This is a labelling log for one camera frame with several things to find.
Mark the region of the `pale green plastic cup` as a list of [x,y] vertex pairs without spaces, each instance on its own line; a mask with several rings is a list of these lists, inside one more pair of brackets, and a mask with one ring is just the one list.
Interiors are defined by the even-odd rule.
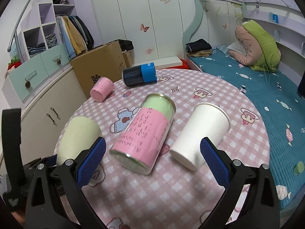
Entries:
[[56,164],[60,166],[68,159],[75,160],[81,151],[89,149],[100,136],[98,123],[84,116],[74,117],[60,140]]

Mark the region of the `pink green labelled can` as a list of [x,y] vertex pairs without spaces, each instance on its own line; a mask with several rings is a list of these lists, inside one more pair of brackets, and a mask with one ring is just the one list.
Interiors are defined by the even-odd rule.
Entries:
[[109,150],[123,167],[149,175],[170,130],[176,106],[161,93],[151,93]]

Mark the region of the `cream floor cabinet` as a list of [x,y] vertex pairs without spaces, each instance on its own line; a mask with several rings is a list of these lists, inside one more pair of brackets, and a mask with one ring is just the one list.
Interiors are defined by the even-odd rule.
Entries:
[[86,100],[74,70],[59,78],[38,99],[21,122],[23,164],[53,155],[64,126]]

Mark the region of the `mint drawer unit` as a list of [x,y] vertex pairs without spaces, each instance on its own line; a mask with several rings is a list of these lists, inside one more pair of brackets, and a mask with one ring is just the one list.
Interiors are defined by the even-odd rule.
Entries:
[[31,100],[69,66],[64,44],[34,56],[11,71],[2,92],[11,108],[24,108]]

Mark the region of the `red box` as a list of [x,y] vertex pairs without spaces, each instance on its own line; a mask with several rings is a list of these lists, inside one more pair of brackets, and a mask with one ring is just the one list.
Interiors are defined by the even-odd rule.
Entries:
[[181,61],[182,65],[178,66],[177,67],[178,69],[187,69],[187,70],[190,69],[190,67],[187,65],[187,62],[185,60],[180,59],[180,61]]

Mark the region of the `blue black can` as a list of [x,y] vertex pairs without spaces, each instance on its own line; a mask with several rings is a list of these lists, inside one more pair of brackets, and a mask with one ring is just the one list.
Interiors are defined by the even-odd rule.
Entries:
[[123,70],[122,80],[127,87],[157,83],[155,64],[147,63],[126,68]]

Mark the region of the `tall cardboard box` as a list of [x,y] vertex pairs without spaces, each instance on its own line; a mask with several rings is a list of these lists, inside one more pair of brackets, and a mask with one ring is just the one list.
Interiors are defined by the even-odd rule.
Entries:
[[100,77],[107,77],[112,82],[116,82],[121,79],[122,72],[126,68],[118,41],[109,42],[83,53],[70,63],[87,98],[90,97],[90,91]]

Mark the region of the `white board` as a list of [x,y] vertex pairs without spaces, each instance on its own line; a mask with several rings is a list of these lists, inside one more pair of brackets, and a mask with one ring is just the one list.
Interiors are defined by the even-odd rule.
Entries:
[[171,67],[179,67],[182,66],[182,61],[177,56],[159,58],[155,60],[144,61],[141,63],[135,63],[133,66],[139,66],[143,64],[154,63],[155,69],[166,69]]

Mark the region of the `red plush toy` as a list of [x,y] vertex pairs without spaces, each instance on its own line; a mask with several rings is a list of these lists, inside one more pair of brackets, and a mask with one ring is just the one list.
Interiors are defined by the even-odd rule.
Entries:
[[8,64],[8,68],[7,70],[10,70],[12,68],[17,68],[21,65],[21,61],[19,58],[17,58],[15,55],[13,56],[13,58],[11,59],[10,63]]

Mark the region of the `folded dark clothes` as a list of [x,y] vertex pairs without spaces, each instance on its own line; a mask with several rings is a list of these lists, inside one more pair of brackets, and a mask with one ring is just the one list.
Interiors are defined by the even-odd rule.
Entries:
[[186,54],[190,57],[208,57],[212,53],[212,46],[204,39],[186,44]]

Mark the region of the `white pillow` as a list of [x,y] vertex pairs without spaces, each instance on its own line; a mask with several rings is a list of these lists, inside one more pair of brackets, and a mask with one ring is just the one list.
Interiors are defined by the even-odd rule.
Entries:
[[245,46],[239,40],[234,41],[232,44],[228,45],[227,48],[229,50],[232,50],[232,51],[235,51],[237,53],[240,53],[240,54],[242,54],[244,56],[247,55],[247,51],[245,49]]

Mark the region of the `hanging clothes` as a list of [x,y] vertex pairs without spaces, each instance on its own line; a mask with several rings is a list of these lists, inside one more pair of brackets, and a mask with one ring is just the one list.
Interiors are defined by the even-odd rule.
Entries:
[[94,39],[80,17],[57,15],[56,22],[69,60],[94,48]]

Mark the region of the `grey stair handrail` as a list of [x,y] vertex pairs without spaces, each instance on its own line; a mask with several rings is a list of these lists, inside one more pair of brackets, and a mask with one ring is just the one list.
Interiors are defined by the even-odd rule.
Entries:
[[21,21],[38,0],[11,0],[1,16],[1,30],[5,42],[5,53],[12,46],[13,34],[21,28]]

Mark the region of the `white wardrobe with butterflies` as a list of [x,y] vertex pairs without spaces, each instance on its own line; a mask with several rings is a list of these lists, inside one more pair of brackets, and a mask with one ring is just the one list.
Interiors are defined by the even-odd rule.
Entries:
[[102,42],[130,40],[135,63],[184,58],[182,36],[195,14],[194,0],[91,0]]

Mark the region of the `lilac cubby shelf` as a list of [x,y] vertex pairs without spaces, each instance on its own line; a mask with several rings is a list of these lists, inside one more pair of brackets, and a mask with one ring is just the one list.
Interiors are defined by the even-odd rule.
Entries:
[[75,14],[74,0],[38,0],[21,21],[21,28],[14,33],[14,46],[19,59],[24,62],[32,58],[28,49],[46,43],[46,36],[58,33],[57,15]]

